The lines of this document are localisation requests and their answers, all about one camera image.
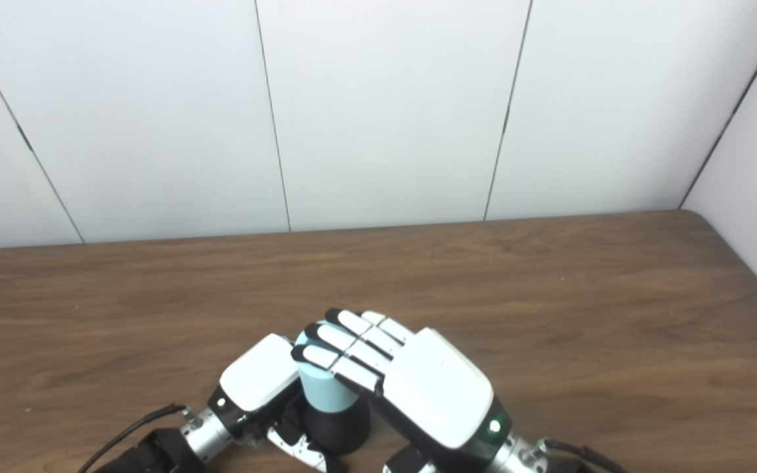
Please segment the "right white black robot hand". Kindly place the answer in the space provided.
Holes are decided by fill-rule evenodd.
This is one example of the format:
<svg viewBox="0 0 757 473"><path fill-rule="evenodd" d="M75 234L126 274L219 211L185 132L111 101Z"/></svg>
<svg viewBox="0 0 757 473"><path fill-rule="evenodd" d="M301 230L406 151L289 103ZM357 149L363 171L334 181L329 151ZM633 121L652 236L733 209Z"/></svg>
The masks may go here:
<svg viewBox="0 0 757 473"><path fill-rule="evenodd" d="M488 377L432 327L331 308L304 329L292 359L367 400L438 472L490 469L513 422Z"/></svg>

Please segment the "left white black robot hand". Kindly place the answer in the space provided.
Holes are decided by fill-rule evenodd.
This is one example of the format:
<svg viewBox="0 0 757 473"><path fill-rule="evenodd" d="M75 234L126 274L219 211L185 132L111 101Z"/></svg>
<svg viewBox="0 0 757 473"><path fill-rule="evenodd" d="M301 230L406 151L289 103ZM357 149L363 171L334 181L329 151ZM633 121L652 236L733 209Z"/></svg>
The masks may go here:
<svg viewBox="0 0 757 473"><path fill-rule="evenodd" d="M291 350L292 342L277 334L256 342L220 375L208 416L228 444L267 440L313 470L328 472L333 462L298 419L306 396Z"/></svg>

